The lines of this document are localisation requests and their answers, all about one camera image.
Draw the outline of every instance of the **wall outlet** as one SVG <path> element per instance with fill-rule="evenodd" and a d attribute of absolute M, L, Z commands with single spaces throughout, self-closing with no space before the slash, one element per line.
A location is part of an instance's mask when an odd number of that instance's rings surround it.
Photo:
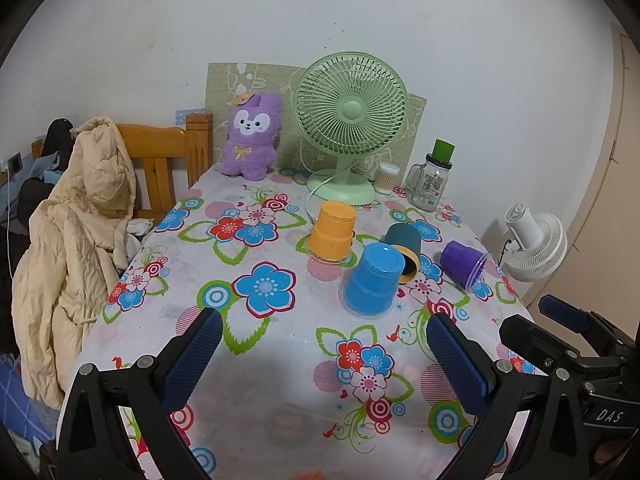
<path fill-rule="evenodd" d="M 22 155 L 18 152 L 9 159 L 9 175 L 14 176 L 22 171 Z"/>

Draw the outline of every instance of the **green lid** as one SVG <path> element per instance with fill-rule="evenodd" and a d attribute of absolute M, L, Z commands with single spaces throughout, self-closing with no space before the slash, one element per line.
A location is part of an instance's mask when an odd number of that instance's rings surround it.
<path fill-rule="evenodd" d="M 433 145 L 433 153 L 431 156 L 444 164 L 447 164 L 451 160 L 451 155 L 456 147 L 453 144 L 449 144 L 444 140 L 436 139 L 436 143 Z"/>

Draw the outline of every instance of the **floral tablecloth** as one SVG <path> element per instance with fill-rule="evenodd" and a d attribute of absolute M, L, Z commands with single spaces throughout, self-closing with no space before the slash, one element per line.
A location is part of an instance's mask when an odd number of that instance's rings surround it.
<path fill-rule="evenodd" d="M 145 240 L 77 364 L 130 366 L 158 354 L 201 309 L 216 308 L 223 341 L 188 405 L 172 415 L 213 478 L 285 480 L 310 469 L 329 480 L 436 478 L 474 419 L 427 345 L 429 316 L 445 312 L 492 358 L 532 372 L 498 337 L 505 317 L 528 314 L 491 260 L 472 293 L 457 289 L 438 266 L 440 251 L 450 240 L 482 249 L 480 241 L 452 205 L 423 213 L 402 189 L 356 208 L 346 261 L 310 256 L 305 180 L 289 170 L 261 182 L 207 171 Z M 320 203 L 312 198 L 312 213 Z M 420 272 L 398 287 L 388 316 L 360 319 L 341 306 L 338 286 L 394 222 L 420 231 Z M 159 478 L 130 410 L 123 416 L 147 477 Z"/>

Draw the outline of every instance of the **blue gripper pad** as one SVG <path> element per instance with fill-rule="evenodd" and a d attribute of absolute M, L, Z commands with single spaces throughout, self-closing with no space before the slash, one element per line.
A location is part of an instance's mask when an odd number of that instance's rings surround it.
<path fill-rule="evenodd" d="M 479 347 L 478 343 L 469 341 L 444 314 L 431 316 L 427 323 L 427 343 L 438 360 L 449 383 L 453 387 L 465 412 L 483 416 L 488 408 L 488 394 L 495 384 L 487 381 L 488 370 L 484 374 L 463 348 L 475 344 L 486 357 L 484 367 L 490 367 L 491 359 Z"/>
<path fill-rule="evenodd" d="M 541 314 L 577 334 L 588 332 L 591 329 L 589 318 L 583 311 L 550 294 L 540 299 L 538 308 Z"/>
<path fill-rule="evenodd" d="M 204 308 L 184 335 L 174 338 L 186 337 L 188 341 L 164 377 L 161 402 L 165 413 L 184 408 L 222 339 L 222 329 L 220 313 L 213 308 Z"/>

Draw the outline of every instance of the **purple cup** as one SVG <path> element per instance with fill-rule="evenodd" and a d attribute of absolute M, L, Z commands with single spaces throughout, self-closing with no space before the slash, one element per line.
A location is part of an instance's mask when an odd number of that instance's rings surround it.
<path fill-rule="evenodd" d="M 440 267 L 457 286 L 468 292 L 480 278 L 488 256 L 487 253 L 481 253 L 454 240 L 442 251 Z"/>

